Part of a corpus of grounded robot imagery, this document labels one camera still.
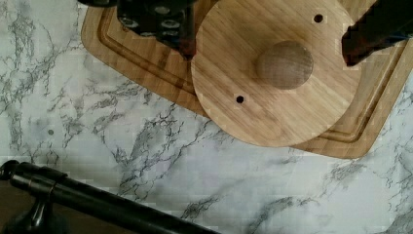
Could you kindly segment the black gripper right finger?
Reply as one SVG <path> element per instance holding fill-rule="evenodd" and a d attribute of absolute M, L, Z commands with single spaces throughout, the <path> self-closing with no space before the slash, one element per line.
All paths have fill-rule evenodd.
<path fill-rule="evenodd" d="M 342 55 L 355 66 L 372 53 L 412 38 L 413 0 L 377 0 L 342 37 Z"/>

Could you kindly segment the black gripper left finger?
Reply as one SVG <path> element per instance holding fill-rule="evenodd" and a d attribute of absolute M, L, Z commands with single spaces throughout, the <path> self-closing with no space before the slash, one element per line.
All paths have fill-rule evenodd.
<path fill-rule="evenodd" d="M 196 53 L 194 4 L 197 0 L 119 0 L 117 19 L 141 37 L 158 42 L 191 60 Z"/>

